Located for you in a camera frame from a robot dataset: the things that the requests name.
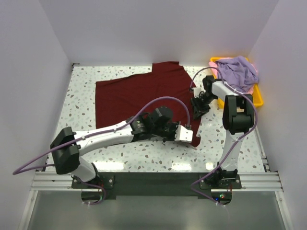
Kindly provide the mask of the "dark red t shirt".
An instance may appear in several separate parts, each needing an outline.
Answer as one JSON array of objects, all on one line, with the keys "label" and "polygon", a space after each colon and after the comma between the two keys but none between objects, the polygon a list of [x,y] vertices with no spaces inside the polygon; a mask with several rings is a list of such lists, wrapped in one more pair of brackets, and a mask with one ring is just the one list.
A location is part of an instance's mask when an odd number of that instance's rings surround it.
[{"label": "dark red t shirt", "polygon": [[135,116],[153,99],[164,99],[148,106],[145,111],[165,106],[172,110],[173,121],[186,125],[187,113],[184,107],[169,97],[181,100],[193,114],[189,91],[191,77],[178,62],[154,63],[152,71],[128,77],[96,82],[95,127],[103,128]]}]

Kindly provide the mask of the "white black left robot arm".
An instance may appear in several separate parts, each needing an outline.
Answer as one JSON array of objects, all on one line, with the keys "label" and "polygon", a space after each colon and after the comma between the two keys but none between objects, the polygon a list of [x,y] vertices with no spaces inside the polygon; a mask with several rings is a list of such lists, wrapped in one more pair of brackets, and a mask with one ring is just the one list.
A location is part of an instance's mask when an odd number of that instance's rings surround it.
[{"label": "white black left robot arm", "polygon": [[113,126],[74,132],[70,126],[63,128],[50,145],[56,173],[72,173],[89,188],[99,184],[96,166],[83,159],[83,155],[104,147],[126,144],[160,137],[175,141],[181,123],[172,121],[173,113],[159,107],[151,113],[143,112]]}]

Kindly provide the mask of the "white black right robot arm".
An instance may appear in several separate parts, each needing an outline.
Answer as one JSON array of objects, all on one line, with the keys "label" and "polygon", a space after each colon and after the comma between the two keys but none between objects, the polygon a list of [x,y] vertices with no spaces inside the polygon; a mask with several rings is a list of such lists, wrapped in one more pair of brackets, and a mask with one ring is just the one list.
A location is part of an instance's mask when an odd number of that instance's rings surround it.
[{"label": "white black right robot arm", "polygon": [[193,118],[200,118],[210,110],[215,99],[224,100],[223,127],[226,130],[224,149],[217,166],[192,184],[205,183],[209,187],[225,188],[237,179],[238,157],[242,142],[257,124],[257,115],[251,94],[242,94],[228,83],[214,76],[202,80],[204,89],[193,88],[191,99]]}]

